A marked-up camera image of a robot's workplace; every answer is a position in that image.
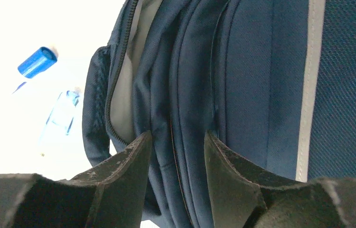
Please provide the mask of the navy blue student backpack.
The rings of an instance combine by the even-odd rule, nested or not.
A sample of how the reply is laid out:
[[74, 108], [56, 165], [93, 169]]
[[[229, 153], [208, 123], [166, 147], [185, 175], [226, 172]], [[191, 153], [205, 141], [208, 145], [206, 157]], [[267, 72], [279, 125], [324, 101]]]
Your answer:
[[356, 178], [356, 0], [127, 0], [89, 65], [87, 158], [144, 132], [160, 227], [215, 228], [206, 132], [290, 180]]

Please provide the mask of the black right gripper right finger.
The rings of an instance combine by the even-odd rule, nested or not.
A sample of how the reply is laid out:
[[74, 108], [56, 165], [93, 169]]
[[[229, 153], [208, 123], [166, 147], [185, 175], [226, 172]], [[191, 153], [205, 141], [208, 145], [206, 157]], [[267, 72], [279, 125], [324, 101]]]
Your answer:
[[356, 228], [356, 178], [290, 180], [245, 159], [211, 132], [204, 156], [217, 228]]

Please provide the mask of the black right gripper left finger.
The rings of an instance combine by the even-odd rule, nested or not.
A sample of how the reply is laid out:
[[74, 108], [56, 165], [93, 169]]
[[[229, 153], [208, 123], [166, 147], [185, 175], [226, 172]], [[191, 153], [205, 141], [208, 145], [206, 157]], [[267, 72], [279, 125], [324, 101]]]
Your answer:
[[138, 228], [152, 136], [70, 180], [0, 174], [0, 228]]

